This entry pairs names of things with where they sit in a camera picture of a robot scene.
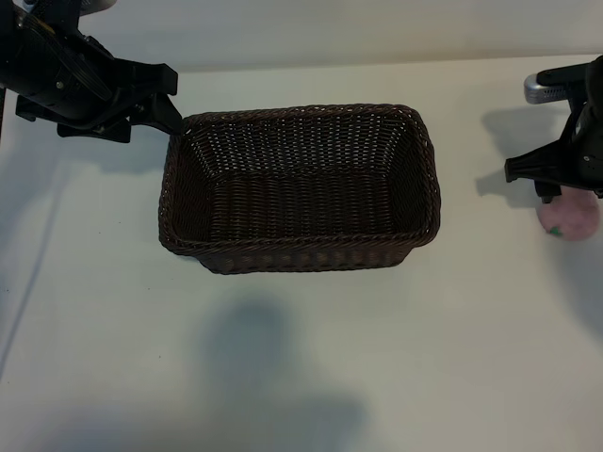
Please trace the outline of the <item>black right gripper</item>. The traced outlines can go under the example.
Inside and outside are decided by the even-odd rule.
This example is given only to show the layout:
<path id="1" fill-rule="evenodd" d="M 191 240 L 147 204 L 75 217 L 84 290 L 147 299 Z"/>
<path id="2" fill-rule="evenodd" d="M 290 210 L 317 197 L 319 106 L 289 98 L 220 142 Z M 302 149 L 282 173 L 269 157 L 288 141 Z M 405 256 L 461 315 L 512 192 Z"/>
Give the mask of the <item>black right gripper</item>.
<path id="1" fill-rule="evenodd" d="M 518 179 L 534 181 L 534 188 L 542 203 L 562 195 L 560 186 L 582 188 L 571 148 L 560 140 L 548 143 L 534 151 L 509 158 L 504 165 L 507 183 Z"/>

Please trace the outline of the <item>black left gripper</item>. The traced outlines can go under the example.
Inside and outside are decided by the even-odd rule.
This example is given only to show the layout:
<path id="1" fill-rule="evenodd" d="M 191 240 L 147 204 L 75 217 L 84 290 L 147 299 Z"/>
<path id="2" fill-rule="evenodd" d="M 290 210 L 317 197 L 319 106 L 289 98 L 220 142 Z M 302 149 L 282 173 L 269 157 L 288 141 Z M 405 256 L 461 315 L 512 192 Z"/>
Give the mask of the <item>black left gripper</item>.
<path id="1" fill-rule="evenodd" d="M 117 59 L 116 88 L 107 101 L 82 120 L 62 120 L 60 137 L 90 137 L 128 142 L 134 125 L 179 135 L 183 118 L 171 101 L 177 93 L 178 73 L 166 64 L 145 64 Z"/>

